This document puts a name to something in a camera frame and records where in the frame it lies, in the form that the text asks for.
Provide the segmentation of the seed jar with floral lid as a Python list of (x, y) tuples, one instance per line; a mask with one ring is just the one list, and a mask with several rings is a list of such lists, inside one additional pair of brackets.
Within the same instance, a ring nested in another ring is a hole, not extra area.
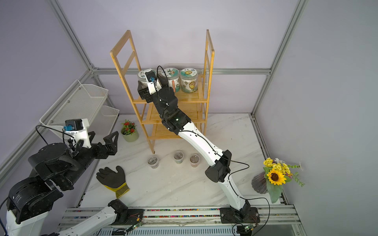
[(138, 73), (138, 81), (141, 83), (143, 89), (148, 87), (148, 80), (144, 71)]

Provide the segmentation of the seed jar with red base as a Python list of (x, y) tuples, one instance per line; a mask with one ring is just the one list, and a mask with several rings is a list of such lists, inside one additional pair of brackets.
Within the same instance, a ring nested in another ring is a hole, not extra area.
[(180, 90), (180, 71), (178, 69), (174, 67), (165, 68), (160, 74), (168, 79), (169, 86), (173, 88), (175, 92)]

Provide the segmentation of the green-lid sunflower seed jar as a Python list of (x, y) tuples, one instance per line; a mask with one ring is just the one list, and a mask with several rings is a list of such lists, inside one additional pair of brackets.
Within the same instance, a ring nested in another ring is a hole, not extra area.
[(180, 86), (185, 93), (198, 90), (198, 71), (194, 68), (184, 68), (180, 71)]

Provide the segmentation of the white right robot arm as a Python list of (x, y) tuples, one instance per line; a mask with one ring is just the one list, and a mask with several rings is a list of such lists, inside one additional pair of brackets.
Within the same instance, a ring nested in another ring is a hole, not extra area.
[(230, 163), (232, 153), (222, 150), (207, 139), (194, 122), (179, 108), (178, 98), (169, 85), (156, 86), (157, 81), (148, 83), (143, 87), (138, 82), (138, 93), (147, 103), (153, 103), (162, 125), (170, 132), (183, 138), (191, 144), (205, 159), (209, 167), (205, 171), (206, 177), (218, 184), (226, 195), (234, 217), (238, 221), (249, 215), (251, 199), (242, 196), (231, 177)]

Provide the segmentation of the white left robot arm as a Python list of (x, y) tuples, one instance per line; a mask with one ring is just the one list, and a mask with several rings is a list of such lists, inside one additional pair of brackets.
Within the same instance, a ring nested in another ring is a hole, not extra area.
[[(115, 131), (104, 137), (105, 144), (91, 144), (95, 133), (90, 132), (87, 141), (90, 147), (84, 147), (80, 139), (72, 152), (65, 143), (52, 143), (38, 151), (29, 159), (33, 170), (29, 177), (16, 183), (1, 207), (6, 203), (6, 225), (1, 220), (4, 236), (91, 236), (108, 225), (126, 224), (130, 214), (128, 207), (121, 200), (112, 200), (94, 216), (52, 234), (41, 234), (44, 221), (54, 203), (63, 197), (62, 191), (73, 190), (73, 185), (95, 159), (106, 159), (118, 150), (119, 132)], [(121, 171), (100, 171), (109, 188), (126, 187), (125, 175)]]

